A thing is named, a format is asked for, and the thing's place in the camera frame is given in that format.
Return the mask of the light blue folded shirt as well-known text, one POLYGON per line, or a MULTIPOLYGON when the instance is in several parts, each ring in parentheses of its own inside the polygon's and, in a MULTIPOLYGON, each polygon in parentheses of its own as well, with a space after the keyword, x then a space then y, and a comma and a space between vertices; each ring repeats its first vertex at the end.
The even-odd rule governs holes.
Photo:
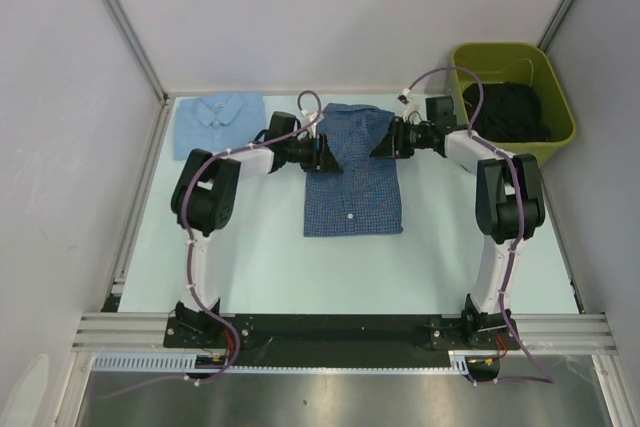
POLYGON ((265 127, 261 92, 225 92, 183 99, 175 111, 173 157, 183 161, 194 149, 219 152, 239 148, 265 127))

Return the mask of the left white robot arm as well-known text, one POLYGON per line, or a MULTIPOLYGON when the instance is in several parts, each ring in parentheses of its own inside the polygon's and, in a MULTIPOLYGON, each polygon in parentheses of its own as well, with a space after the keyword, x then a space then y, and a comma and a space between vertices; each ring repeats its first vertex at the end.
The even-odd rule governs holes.
POLYGON ((207 347, 220 335, 233 337, 220 316, 220 295, 207 263, 215 235, 231 219, 239 183, 272 174, 288 163, 311 173, 340 171, 327 137, 317 131, 323 113, 303 115, 305 125, 293 114, 276 112, 248 144, 217 154, 194 149, 187 157, 171 197, 171 210, 187 236, 185 291, 170 315, 166 347, 207 347))

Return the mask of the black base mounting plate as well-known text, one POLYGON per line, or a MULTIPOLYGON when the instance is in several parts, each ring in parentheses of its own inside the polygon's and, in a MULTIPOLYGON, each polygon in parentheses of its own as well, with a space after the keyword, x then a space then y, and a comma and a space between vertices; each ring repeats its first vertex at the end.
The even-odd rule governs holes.
POLYGON ((452 351, 516 351, 516 325, 500 315, 235 314, 216 321, 175 309, 168 349, 207 351, 245 368, 391 370, 445 367, 452 351))

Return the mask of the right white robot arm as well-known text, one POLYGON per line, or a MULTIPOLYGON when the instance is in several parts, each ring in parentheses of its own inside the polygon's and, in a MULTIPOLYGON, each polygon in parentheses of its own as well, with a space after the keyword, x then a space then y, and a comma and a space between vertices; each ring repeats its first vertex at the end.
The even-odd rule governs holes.
POLYGON ((426 117, 419 122, 412 120, 413 108, 394 117, 371 155, 408 159, 416 150, 428 149, 473 174, 476 224, 484 236, 478 275, 461 316, 432 325, 431 333, 444 338, 431 344, 451 348, 460 340, 471 349, 514 348, 511 277, 525 243, 545 221, 537 160, 501 150, 459 123, 451 97, 431 97, 425 104, 426 117))

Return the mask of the blue checkered long sleeve shirt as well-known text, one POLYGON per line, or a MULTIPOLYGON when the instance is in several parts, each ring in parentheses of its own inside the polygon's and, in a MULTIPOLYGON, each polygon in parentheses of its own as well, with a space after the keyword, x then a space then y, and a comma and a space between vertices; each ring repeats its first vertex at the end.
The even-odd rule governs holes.
POLYGON ((337 173, 312 172, 305 185, 303 235, 341 237, 403 232, 396 162, 371 152, 394 114, 365 104, 330 103, 318 132, 326 136, 337 173))

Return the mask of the aluminium frame rail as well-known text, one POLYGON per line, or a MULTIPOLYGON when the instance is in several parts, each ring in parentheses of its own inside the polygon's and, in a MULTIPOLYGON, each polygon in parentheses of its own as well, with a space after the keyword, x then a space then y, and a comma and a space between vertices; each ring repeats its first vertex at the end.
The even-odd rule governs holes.
POLYGON ((160 352, 169 315, 85 313, 72 343, 75 352, 160 352))

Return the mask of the black clothes in bin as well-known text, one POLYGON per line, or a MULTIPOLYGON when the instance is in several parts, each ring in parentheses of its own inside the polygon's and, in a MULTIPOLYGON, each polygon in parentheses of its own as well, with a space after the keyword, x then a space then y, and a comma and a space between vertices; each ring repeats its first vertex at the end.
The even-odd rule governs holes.
POLYGON ((546 142, 551 131, 542 118, 541 101, 528 85, 498 83, 483 85, 483 103, 477 84, 467 87, 462 94, 469 118, 479 114, 472 122, 473 129, 485 139, 499 143, 546 142))

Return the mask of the olive green plastic bin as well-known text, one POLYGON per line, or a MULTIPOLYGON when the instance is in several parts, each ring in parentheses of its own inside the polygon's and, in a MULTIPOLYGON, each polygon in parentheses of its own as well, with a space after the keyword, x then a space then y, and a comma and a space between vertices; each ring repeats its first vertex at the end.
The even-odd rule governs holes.
POLYGON ((494 145, 530 153, 540 165, 577 133, 569 103, 547 55, 521 42, 454 48, 448 87, 458 122, 494 145))

